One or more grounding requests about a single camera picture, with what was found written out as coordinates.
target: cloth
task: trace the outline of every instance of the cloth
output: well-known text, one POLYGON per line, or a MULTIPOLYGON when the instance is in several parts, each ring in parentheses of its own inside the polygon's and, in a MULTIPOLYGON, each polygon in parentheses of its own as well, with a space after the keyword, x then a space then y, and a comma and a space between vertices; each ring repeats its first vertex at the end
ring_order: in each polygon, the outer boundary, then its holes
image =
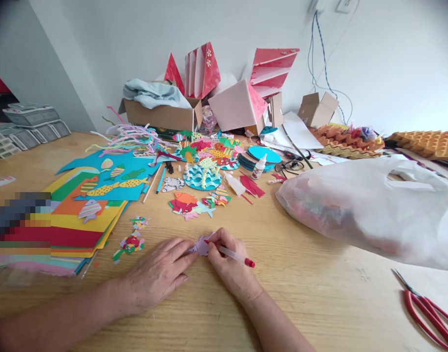
POLYGON ((125 83, 123 95, 128 100, 135 100, 147 109, 159 105, 168 105, 176 108, 191 109, 188 100, 177 87, 164 83, 148 83, 140 79, 132 79, 125 83))

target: white wall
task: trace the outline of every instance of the white wall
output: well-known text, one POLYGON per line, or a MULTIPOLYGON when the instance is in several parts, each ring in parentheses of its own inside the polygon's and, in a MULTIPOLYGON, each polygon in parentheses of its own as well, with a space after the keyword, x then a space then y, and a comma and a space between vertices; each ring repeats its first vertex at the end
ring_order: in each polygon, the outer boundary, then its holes
MULTIPOLYGON (((297 111, 312 88, 310 0, 61 2, 107 105, 118 106, 126 80, 162 73, 170 51, 183 72, 184 56, 207 41, 221 72, 237 78, 256 47, 300 47, 284 85, 283 110, 297 111)), ((329 56, 352 13, 335 13, 338 0, 326 2, 320 25, 329 56)), ((318 76, 323 64, 317 32, 315 50, 318 76)), ((351 97, 356 125, 385 133, 448 130, 448 0, 362 0, 328 74, 332 88, 351 97)), ((340 101, 349 115, 349 103, 340 101)))
POLYGON ((52 105, 71 129, 94 129, 27 0, 0 10, 0 78, 21 102, 52 105))

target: pencil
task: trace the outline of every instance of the pencil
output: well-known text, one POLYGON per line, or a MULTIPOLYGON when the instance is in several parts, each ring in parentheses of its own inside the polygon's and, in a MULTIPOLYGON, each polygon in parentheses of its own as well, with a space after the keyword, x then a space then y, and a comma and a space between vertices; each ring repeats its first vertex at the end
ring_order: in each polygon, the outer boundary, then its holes
POLYGON ((160 181, 159 184, 157 185, 157 191, 155 191, 155 194, 159 194, 160 191, 160 187, 162 187, 162 182, 164 181, 164 176, 165 176, 165 171, 166 171, 166 167, 164 166, 164 171, 162 172, 162 176, 160 176, 160 181))

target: person's right hand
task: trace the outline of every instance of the person's right hand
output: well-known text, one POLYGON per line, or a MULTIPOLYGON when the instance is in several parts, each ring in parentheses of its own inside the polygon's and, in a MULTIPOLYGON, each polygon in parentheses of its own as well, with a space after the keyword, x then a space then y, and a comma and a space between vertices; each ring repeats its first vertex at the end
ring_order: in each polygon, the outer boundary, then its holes
POLYGON ((235 259, 223 256, 216 248, 220 245, 247 258, 248 253, 243 241, 234 238, 227 229, 221 227, 209 239, 208 258, 225 286, 240 302, 258 298, 263 288, 256 279, 253 269, 235 259))

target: scissors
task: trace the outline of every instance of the scissors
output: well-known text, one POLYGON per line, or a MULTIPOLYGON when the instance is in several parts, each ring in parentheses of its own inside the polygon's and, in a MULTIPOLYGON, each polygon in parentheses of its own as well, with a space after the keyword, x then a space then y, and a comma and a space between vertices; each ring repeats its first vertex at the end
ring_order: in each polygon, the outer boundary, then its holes
POLYGON ((439 312, 447 320, 448 320, 448 314, 445 313, 442 309, 440 309, 430 299, 421 296, 419 293, 413 290, 413 288, 410 285, 408 285, 408 283, 403 279, 403 277, 397 270, 393 270, 393 272, 398 276, 398 278, 403 282, 403 285, 405 285, 406 287, 406 290, 403 291, 405 304, 413 320, 419 325, 420 328, 424 330, 424 332, 432 340, 434 340, 444 350, 448 351, 448 329, 446 328, 445 323, 439 317, 439 314, 437 312, 439 312), (444 343, 424 324, 424 322, 421 320, 421 318, 414 310, 413 302, 419 307, 419 309, 424 313, 424 315, 429 319, 429 321, 436 327, 438 332, 442 335, 442 337, 447 343, 444 343))

